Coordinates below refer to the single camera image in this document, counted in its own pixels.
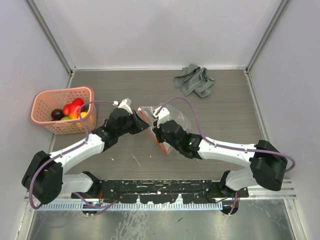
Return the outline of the clear zip top bag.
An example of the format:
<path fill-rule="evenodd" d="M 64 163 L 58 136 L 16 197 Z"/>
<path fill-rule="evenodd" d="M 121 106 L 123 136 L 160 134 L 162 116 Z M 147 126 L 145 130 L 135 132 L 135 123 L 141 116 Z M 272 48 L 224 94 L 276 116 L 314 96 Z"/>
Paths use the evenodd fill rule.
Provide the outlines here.
<path fill-rule="evenodd" d="M 158 105 L 142 105 L 138 106 L 137 110 L 142 120 L 149 124 L 149 128 L 147 129 L 148 135 L 151 137 L 153 142 L 155 142 L 155 144 L 164 152 L 164 154 L 168 156 L 173 150 L 173 147 L 166 142 L 158 143 L 156 135 L 153 132 L 153 123 L 156 121 L 156 118 L 153 117 L 153 113 L 156 111 L 156 109 L 160 108 L 162 104 L 163 103 L 161 102 Z M 177 124 L 181 125 L 186 132 L 189 133 L 191 131 L 192 124 L 190 120 L 180 110 L 171 106 L 170 104 L 167 104 L 165 108 L 169 111 L 169 120 L 174 120 Z"/>

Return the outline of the yellow lemon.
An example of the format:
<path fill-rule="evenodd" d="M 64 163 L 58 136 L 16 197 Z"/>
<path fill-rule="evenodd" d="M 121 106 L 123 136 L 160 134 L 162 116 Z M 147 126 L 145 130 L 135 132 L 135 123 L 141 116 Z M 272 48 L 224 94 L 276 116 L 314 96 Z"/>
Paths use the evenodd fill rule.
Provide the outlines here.
<path fill-rule="evenodd" d="M 83 119 L 87 114 L 88 114 L 88 113 L 87 113 L 87 112 L 85 112 L 85 111 L 80 112 L 80 113 L 78 114 L 78 119 L 80 119 L 80 118 L 82 118 L 82 119 Z"/>

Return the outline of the red yellow mango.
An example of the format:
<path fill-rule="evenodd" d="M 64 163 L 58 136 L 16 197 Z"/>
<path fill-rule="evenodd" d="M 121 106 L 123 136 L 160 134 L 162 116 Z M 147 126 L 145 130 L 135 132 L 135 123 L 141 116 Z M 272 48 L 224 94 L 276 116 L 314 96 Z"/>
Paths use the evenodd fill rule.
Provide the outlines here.
<path fill-rule="evenodd" d="M 76 98 L 68 109 L 68 116 L 73 120 L 79 117 L 80 112 L 84 110 L 84 107 L 81 107 L 84 104 L 84 101 L 81 98 Z"/>

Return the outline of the pink plastic basket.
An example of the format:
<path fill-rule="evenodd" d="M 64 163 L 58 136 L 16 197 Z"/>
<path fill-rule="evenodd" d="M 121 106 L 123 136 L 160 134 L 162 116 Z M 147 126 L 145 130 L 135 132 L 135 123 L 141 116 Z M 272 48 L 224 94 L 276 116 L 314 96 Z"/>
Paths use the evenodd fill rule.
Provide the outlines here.
<path fill-rule="evenodd" d="M 83 133 L 85 129 L 80 119 L 53 121 L 51 116 L 53 110 L 61 110 L 66 104 L 71 104 L 77 98 L 82 99 L 85 103 L 93 101 L 94 91 L 87 86 L 43 91 L 34 98 L 30 114 L 31 120 L 55 135 Z"/>

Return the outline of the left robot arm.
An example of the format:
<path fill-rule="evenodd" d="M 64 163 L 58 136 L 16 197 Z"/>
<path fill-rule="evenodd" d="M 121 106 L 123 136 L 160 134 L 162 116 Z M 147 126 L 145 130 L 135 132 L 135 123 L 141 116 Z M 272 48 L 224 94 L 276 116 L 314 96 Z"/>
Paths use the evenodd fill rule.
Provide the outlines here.
<path fill-rule="evenodd" d="M 37 199 L 46 205 L 59 195 L 71 193 L 84 193 L 88 198 L 97 197 L 102 188 L 101 180 L 88 171 L 79 174 L 67 172 L 82 161 L 110 149 L 119 137 L 138 134 L 149 126 L 135 111 L 129 113 L 116 108 L 104 124 L 85 139 L 60 151 L 37 152 L 21 181 L 29 192 L 29 202 L 32 204 L 33 199 Z"/>

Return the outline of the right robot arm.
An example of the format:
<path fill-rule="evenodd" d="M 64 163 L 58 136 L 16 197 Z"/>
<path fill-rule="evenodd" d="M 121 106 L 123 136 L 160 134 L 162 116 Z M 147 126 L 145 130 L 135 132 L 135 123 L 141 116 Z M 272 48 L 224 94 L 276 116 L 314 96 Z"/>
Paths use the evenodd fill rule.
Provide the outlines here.
<path fill-rule="evenodd" d="M 270 142 L 235 144 L 204 138 L 188 133 L 176 121 L 153 123 L 152 131 L 159 143 L 167 143 L 189 159 L 219 160 L 241 166 L 240 170 L 226 170 L 219 182 L 219 191 L 231 197 L 240 189 L 261 186 L 280 191 L 288 159 Z"/>

